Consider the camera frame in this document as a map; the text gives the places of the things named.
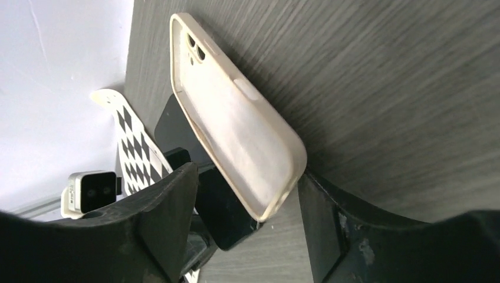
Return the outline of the beige phone case with ring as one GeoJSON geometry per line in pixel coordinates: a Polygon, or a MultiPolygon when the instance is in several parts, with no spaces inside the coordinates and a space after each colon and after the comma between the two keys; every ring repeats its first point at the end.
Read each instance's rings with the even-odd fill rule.
{"type": "Polygon", "coordinates": [[[301,138],[193,16],[173,14],[169,35],[180,108],[246,211],[267,221],[305,171],[301,138]]]}

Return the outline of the black white chessboard mat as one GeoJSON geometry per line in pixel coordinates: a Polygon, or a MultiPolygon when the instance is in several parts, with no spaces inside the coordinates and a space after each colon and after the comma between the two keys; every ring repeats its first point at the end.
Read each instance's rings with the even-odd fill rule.
{"type": "Polygon", "coordinates": [[[157,183],[173,172],[171,165],[121,93],[106,88],[93,91],[90,97],[114,117],[123,190],[127,196],[157,183]]]}

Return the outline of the black phone from case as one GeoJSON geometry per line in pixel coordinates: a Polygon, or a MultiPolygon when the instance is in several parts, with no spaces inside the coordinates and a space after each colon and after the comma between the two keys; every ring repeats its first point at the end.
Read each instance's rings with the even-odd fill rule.
{"type": "Polygon", "coordinates": [[[159,118],[154,139],[172,169],[186,162],[197,164],[195,209],[218,248],[228,251],[260,228],[196,138],[174,95],[159,118]]]}

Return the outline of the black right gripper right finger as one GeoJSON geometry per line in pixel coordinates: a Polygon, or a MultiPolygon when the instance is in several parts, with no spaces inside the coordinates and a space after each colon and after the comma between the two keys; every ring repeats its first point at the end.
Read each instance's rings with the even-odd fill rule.
{"type": "Polygon", "coordinates": [[[314,282],[498,282],[499,212],[400,216],[307,172],[298,196],[314,282]]]}

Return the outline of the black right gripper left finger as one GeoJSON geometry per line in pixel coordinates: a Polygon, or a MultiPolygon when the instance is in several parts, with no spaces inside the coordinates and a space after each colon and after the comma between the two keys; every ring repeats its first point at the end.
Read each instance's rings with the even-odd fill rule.
{"type": "Polygon", "coordinates": [[[2,282],[178,282],[198,168],[166,178],[80,219],[1,213],[2,282]]]}

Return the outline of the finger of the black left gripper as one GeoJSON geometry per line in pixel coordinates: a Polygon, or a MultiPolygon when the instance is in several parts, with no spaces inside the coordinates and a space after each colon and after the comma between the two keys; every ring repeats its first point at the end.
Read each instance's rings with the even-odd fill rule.
{"type": "MultiPolygon", "coordinates": [[[[181,147],[164,152],[164,157],[173,170],[191,161],[189,152],[181,147]]],[[[211,259],[217,249],[202,218],[194,209],[179,282],[199,282],[201,268],[211,259]]]]}

